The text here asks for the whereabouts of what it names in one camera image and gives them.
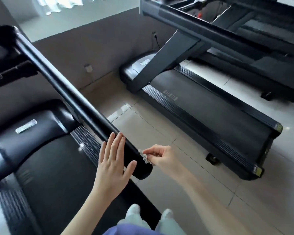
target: white curtain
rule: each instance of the white curtain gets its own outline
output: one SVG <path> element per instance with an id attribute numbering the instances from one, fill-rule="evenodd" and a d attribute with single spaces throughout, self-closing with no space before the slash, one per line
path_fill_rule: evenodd
<path id="1" fill-rule="evenodd" d="M 94 0 L 38 0 L 43 12 L 50 15 L 52 12 L 61 12 L 61 8 L 72 8 L 82 6 L 84 3 Z"/>

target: shoe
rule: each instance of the shoe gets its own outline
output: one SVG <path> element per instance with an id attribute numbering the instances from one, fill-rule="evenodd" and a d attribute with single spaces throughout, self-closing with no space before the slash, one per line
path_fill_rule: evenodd
<path id="1" fill-rule="evenodd" d="M 161 219 L 160 220 L 164 220 L 164 219 L 170 219 L 173 218 L 173 212 L 170 209 L 166 209 L 162 215 L 161 215 Z"/>
<path id="2" fill-rule="evenodd" d="M 138 204 L 132 204 L 131 207 L 129 207 L 128 211 L 126 212 L 125 217 L 128 217 L 132 214 L 140 214 L 140 206 Z"/>

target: person's left hand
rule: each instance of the person's left hand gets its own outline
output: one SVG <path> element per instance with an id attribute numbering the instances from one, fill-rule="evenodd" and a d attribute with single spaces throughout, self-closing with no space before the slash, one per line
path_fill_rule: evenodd
<path id="1" fill-rule="evenodd" d="M 136 161 L 124 168 L 125 137 L 121 132 L 115 138 L 111 133 L 108 142 L 103 142 L 94 182 L 93 191 L 100 193 L 105 199 L 112 202 L 125 188 L 137 165 Z"/>

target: pants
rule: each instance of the pants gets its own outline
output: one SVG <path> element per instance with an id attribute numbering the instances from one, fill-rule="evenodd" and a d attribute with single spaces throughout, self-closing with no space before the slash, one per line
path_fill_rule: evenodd
<path id="1" fill-rule="evenodd" d="M 145 220 L 142 220 L 139 214 L 132 214 L 125 219 L 121 219 L 118 224 L 130 223 L 144 228 L 151 229 Z M 155 231 L 164 235 L 186 235 L 178 223 L 173 219 L 160 220 Z"/>

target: black treadmill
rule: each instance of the black treadmill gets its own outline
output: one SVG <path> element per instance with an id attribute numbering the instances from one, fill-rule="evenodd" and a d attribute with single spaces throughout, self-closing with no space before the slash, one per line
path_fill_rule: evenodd
<path id="1" fill-rule="evenodd" d="M 179 0 L 164 1 L 140 0 L 140 13 L 178 30 L 159 52 L 121 66 L 122 81 L 210 152 L 208 161 L 220 160 L 243 180 L 261 177 L 282 125 L 179 65 L 202 35 L 209 43 L 237 52 L 259 51 L 253 42 L 166 5 Z"/>
<path id="2" fill-rule="evenodd" d="M 240 55 L 199 41 L 190 58 L 259 88 L 266 100 L 294 102 L 294 7 L 277 0 L 222 1 L 231 6 L 211 24 L 268 49 L 259 48 L 260 55 Z"/>
<path id="3" fill-rule="evenodd" d="M 59 235 L 83 205 L 96 176 L 100 143 L 84 121 L 107 140 L 118 130 L 15 27 L 0 27 L 0 86 L 40 72 L 63 97 L 35 106 L 0 125 L 0 205 L 12 235 Z M 146 164 L 127 140 L 124 165 L 138 162 L 134 176 L 146 178 Z M 155 228 L 161 214 L 129 181 L 106 210 L 93 234 L 103 234 L 137 203 Z"/>

